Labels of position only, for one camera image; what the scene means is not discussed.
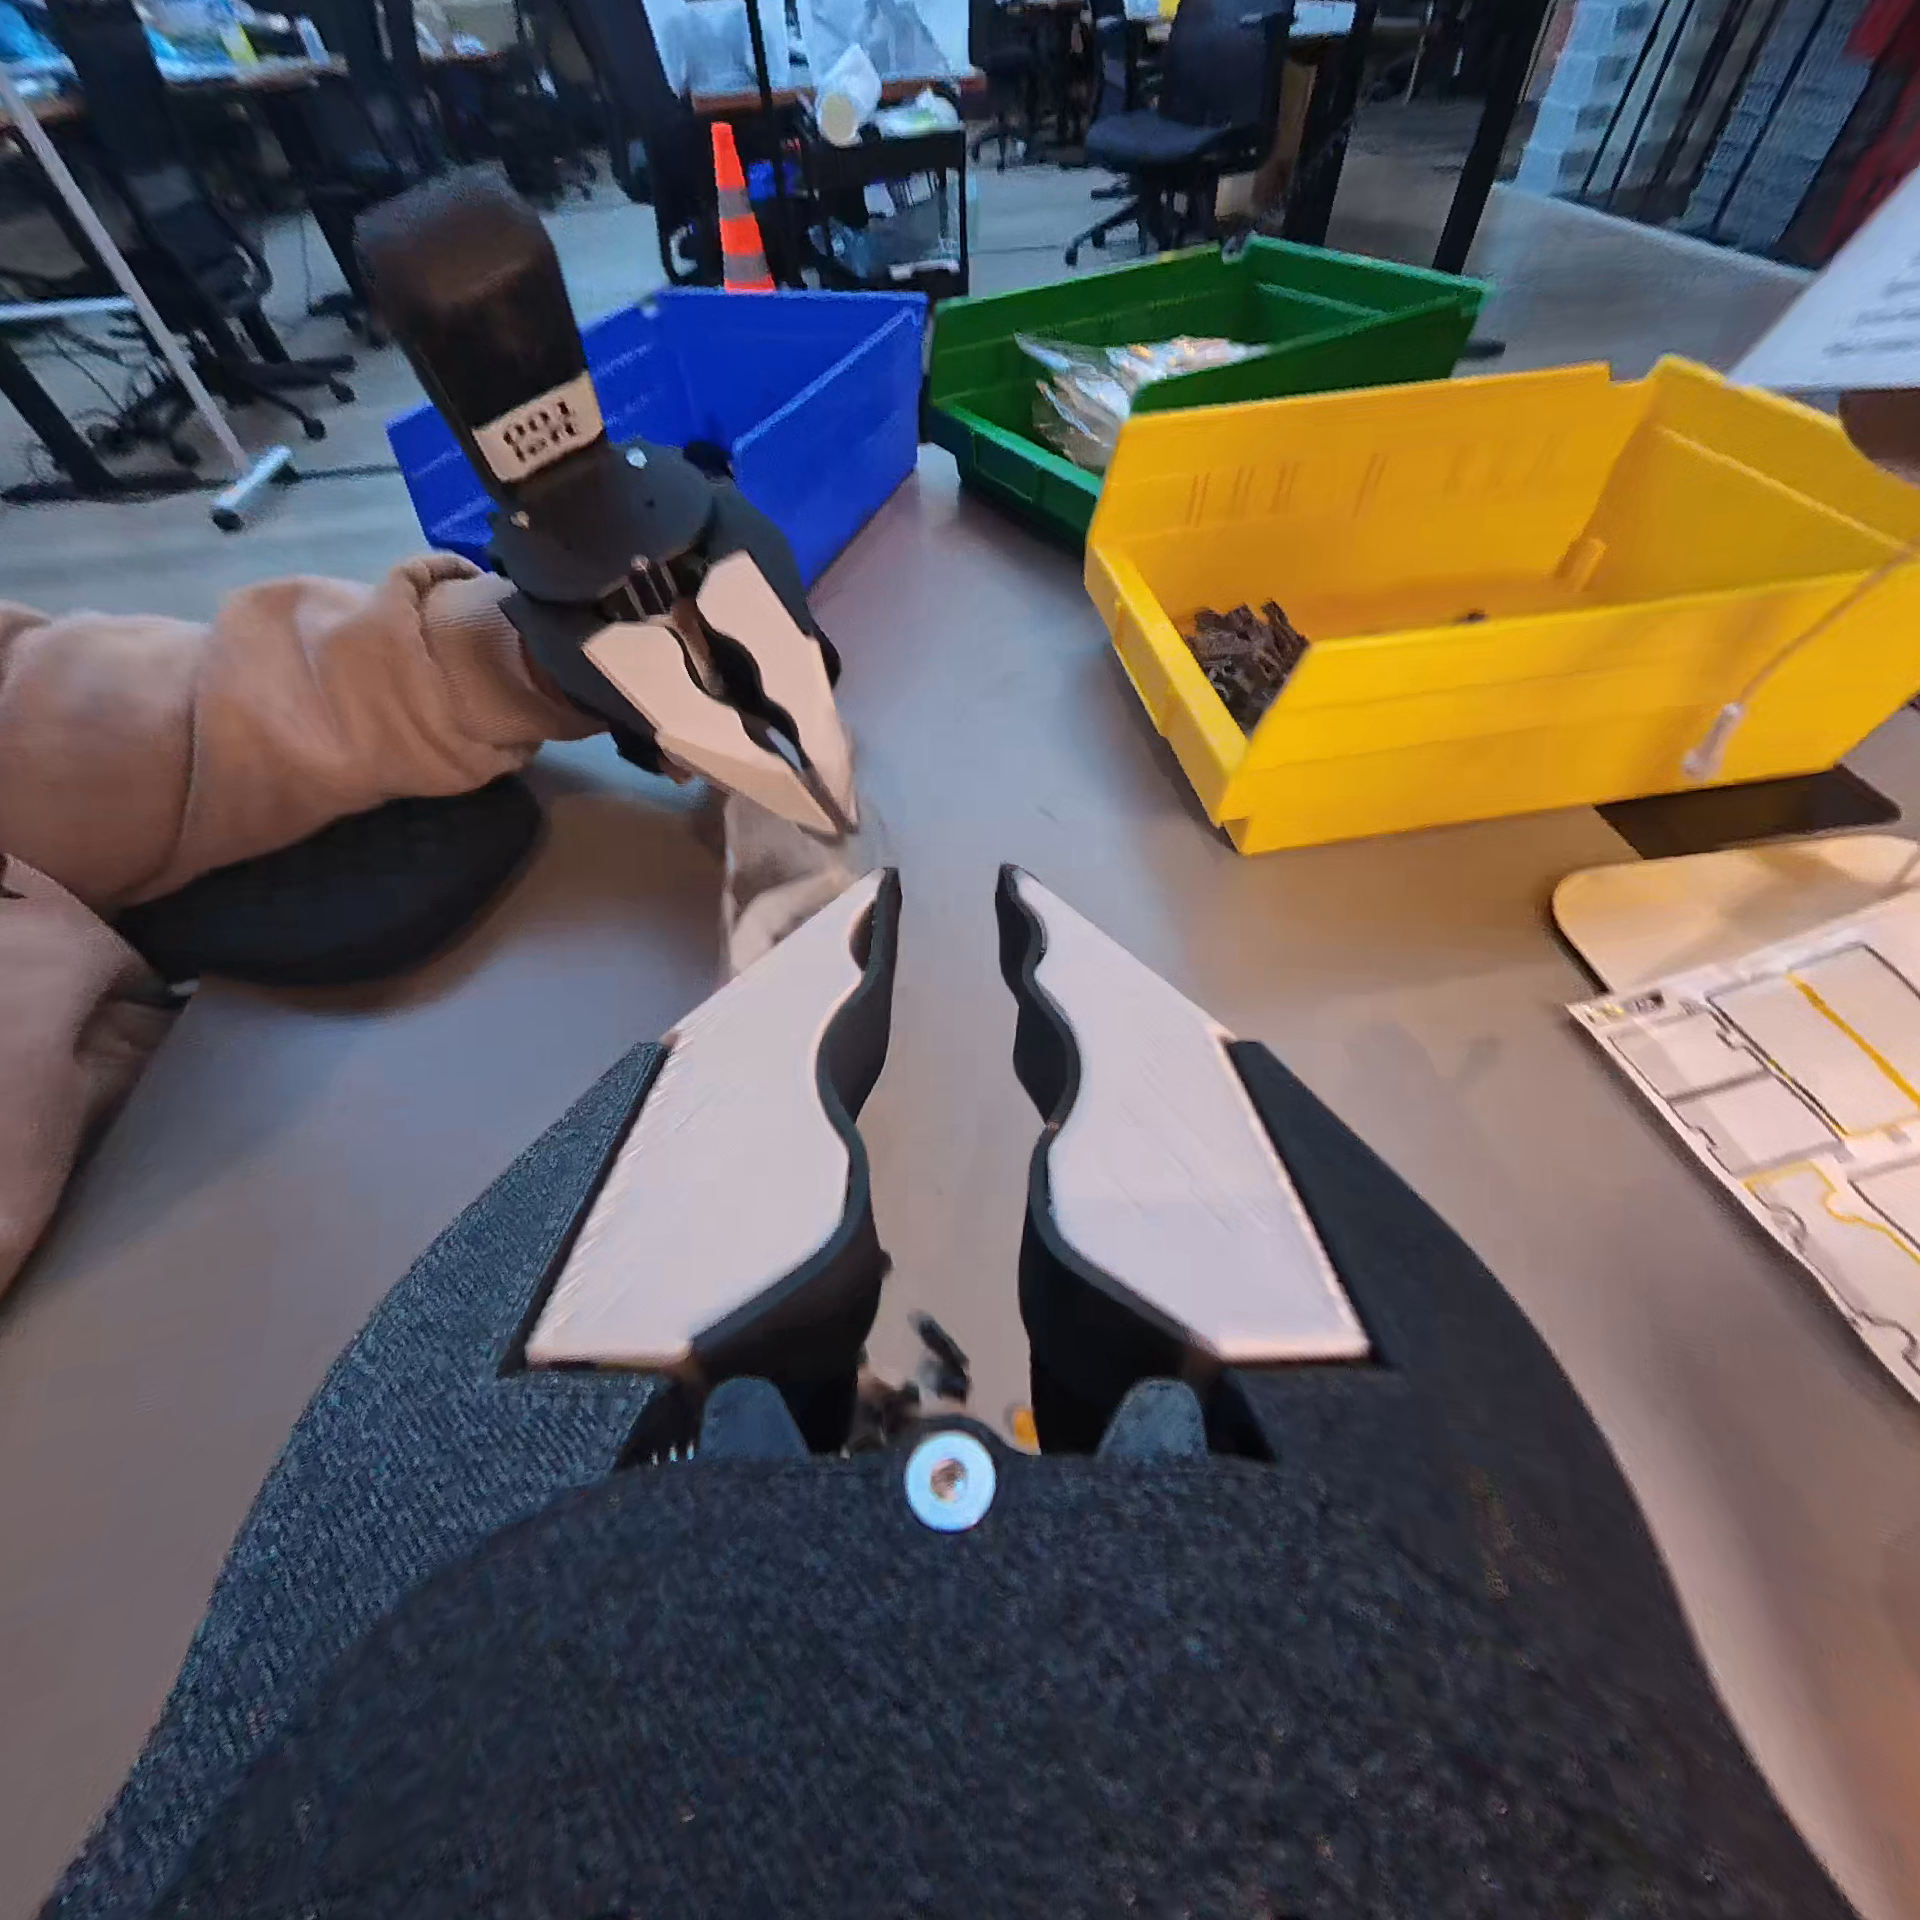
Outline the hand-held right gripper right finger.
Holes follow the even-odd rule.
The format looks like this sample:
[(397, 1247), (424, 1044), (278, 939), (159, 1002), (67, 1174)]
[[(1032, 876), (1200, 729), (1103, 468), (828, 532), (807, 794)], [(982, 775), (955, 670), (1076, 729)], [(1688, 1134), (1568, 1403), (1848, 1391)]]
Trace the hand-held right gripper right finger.
[(1060, 1372), (1366, 1359), (1239, 1041), (1031, 871), (997, 877), (1015, 1078), (1039, 1119), (1021, 1315)]

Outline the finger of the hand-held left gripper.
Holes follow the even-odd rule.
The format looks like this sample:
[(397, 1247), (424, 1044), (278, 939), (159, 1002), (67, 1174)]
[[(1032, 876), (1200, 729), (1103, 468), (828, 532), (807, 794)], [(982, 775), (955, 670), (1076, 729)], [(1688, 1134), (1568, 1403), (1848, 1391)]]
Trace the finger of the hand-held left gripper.
[(799, 748), (708, 692), (672, 625), (614, 621), (588, 638), (583, 659), (653, 731), (662, 756), (812, 836), (847, 839), (847, 811), (803, 765)]
[(821, 805), (828, 830), (852, 834), (860, 827), (852, 740), (819, 638), (803, 628), (747, 554), (708, 565), (701, 620), (742, 657), (726, 673), (737, 689), (752, 686), (756, 717), (790, 750), (790, 765)]

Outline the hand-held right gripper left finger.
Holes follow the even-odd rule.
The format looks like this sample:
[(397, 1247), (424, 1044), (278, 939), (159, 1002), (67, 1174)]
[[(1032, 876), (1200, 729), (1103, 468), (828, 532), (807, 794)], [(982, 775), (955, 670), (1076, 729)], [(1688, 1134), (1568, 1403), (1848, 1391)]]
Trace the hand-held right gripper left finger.
[(685, 1014), (566, 1230), (532, 1370), (849, 1374), (887, 1257), (860, 1134), (894, 1029), (896, 871), (870, 871)]

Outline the clear plastic bag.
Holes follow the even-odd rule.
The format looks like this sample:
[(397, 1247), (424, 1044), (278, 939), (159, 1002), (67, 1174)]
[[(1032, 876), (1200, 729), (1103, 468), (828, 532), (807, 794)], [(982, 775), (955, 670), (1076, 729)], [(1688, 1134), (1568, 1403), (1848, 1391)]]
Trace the clear plastic bag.
[(724, 979), (749, 972), (873, 865), (861, 831), (828, 839), (737, 795), (724, 795), (720, 820)]

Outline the pile of mixed small plastic parts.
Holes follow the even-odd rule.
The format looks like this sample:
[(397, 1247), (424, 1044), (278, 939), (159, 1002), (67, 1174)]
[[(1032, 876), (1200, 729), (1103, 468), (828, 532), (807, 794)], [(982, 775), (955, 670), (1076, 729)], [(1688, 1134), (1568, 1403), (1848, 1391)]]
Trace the pile of mixed small plastic parts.
[(926, 1429), (975, 1423), (1008, 1449), (1039, 1452), (1025, 1394), (993, 1403), (979, 1386), (968, 1349), (923, 1306), (885, 1317), (855, 1356), (852, 1410), (844, 1457), (902, 1449)]

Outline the person's left forearm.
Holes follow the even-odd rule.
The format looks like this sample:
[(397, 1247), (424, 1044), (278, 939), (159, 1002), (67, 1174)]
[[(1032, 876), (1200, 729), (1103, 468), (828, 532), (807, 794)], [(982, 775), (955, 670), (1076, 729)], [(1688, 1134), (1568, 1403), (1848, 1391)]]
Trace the person's left forearm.
[(599, 729), (453, 555), (287, 577), (207, 621), (3, 605), (5, 897), (100, 918), (395, 801), (460, 797)]

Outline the grey desk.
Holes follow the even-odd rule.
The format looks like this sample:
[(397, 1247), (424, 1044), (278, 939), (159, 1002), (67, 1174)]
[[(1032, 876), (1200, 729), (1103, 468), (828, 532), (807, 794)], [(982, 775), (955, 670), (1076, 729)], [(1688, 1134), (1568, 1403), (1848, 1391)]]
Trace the grey desk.
[[(894, 1044), (867, 1109), (908, 1319), (1023, 1401), (1023, 1171), (991, 887), (1035, 874), (1269, 1044), (1495, 1270), (1623, 1471), (1727, 1713), (1868, 1916), (1915, 1916), (1915, 1405), (1565, 1019), (1552, 887), (1588, 811), (1240, 857), (1192, 806), (1078, 565), (940, 457), (813, 595), (879, 854)], [(715, 868), (603, 743), (549, 750), (535, 860), (383, 988), (214, 982), (5, 1306), (5, 1916), (124, 1783), (259, 1483), (420, 1251), (630, 1044), (712, 986)]]

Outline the dark office desk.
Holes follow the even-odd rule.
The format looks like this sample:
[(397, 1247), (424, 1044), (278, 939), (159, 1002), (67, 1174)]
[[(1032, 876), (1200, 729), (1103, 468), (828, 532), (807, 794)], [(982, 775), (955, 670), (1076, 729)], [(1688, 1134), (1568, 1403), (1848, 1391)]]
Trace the dark office desk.
[[(1521, 94), (1542, 41), (1552, 2), (1453, 5), (1479, 28), (1479, 119), (1462, 162), (1456, 170), (1447, 219), (1432, 244), (1431, 267), (1461, 275), (1468, 267), (1479, 227), (1503, 162)], [(1283, 201), (1279, 233), (1289, 242), (1325, 247), (1360, 110), (1366, 98), (1366, 67), (1374, 53), (1380, 5), (1352, 5), (1349, 29), (1321, 55), (1312, 105)]]

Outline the orange traffic cone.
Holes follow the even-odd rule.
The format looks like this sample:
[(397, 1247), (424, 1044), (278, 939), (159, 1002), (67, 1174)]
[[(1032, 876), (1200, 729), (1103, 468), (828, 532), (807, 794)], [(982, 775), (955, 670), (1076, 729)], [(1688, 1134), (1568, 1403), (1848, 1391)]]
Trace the orange traffic cone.
[(732, 124), (724, 119), (711, 121), (711, 171), (724, 291), (732, 294), (771, 294), (776, 281), (755, 217), (747, 171)]

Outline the black office chair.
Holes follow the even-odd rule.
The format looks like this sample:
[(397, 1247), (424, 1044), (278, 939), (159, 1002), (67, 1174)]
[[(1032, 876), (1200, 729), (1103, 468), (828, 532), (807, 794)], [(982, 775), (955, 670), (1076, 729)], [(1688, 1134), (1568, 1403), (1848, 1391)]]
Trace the black office chair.
[(1149, 103), (1105, 111), (1085, 157), (1126, 183), (1125, 204), (1070, 239), (1062, 262), (1134, 225), (1145, 254), (1209, 239), (1223, 179), (1255, 174), (1272, 146), (1285, 90), (1292, 2), (1181, 2)]
[(129, 2), (53, 2), (53, 37), (75, 68), (102, 175), (132, 227), (128, 266), (217, 399), (265, 404), (307, 442), (326, 426), (301, 394), (351, 402), (351, 358), (287, 355), (265, 317), (265, 257), (212, 196)]

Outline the white table leg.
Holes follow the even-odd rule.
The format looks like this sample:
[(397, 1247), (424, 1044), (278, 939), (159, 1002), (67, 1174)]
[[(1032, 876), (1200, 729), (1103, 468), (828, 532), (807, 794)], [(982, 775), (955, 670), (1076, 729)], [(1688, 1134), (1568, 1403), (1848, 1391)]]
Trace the white table leg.
[(177, 389), (187, 396), (190, 410), (203, 421), (207, 434), (214, 439), (229, 466), (229, 479), (221, 489), (207, 495), (207, 516), (224, 534), (240, 534), (249, 522), (267, 503), (276, 489), (285, 489), (296, 479), (295, 453), (273, 443), (260, 453), (249, 453), (235, 437), (224, 407), (203, 381), (193, 358), (182, 348), (180, 337), (166, 325), (145, 285), (134, 276), (124, 251), (115, 244), (112, 230), (100, 219), (95, 207), (87, 201), (79, 183), (64, 165), (55, 141), (41, 129), (37, 110), (19, 92), (12, 74), (3, 70), (3, 100), (6, 131), (13, 132), (43, 180), (55, 193), (64, 214), (79, 228), (87, 251), (109, 275), (116, 300), (107, 301), (112, 309), (125, 309), (142, 325), (150, 348), (174, 375)]

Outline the black cart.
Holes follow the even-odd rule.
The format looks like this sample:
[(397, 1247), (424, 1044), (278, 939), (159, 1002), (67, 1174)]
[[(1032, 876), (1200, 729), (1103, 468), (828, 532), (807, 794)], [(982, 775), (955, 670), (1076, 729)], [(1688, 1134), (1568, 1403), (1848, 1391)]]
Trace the black cart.
[(972, 291), (975, 187), (950, 94), (881, 108), (845, 146), (813, 111), (799, 135), (799, 271), (825, 293), (902, 293), (929, 305)]

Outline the clear bag of parts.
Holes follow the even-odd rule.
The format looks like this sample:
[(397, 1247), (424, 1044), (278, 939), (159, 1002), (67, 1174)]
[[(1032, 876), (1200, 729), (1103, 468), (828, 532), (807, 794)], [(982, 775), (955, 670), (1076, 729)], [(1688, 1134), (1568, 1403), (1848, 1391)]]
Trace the clear bag of parts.
[(1029, 410), (1032, 437), (1089, 473), (1108, 468), (1119, 433), (1145, 390), (1265, 356), (1263, 345), (1197, 333), (1157, 342), (1083, 345), (1020, 331), (1015, 348), (1035, 370)]

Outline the heap of black connector pegs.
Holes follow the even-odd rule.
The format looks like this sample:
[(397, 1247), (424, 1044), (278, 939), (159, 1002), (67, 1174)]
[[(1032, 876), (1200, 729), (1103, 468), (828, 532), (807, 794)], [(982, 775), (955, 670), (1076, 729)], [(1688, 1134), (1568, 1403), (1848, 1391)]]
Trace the heap of black connector pegs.
[(1312, 649), (1272, 599), (1197, 607), (1184, 636), (1213, 694), (1245, 735), (1257, 731)]

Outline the person's beige printed sweatshirt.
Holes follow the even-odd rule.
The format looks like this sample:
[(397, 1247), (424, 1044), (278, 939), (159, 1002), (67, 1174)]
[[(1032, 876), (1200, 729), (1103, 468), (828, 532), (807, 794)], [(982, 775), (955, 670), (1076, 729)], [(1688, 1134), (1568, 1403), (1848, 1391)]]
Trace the person's beige printed sweatshirt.
[(45, 1234), (83, 1149), (176, 1022), (180, 999), (102, 918), (3, 861), (3, 1290)]

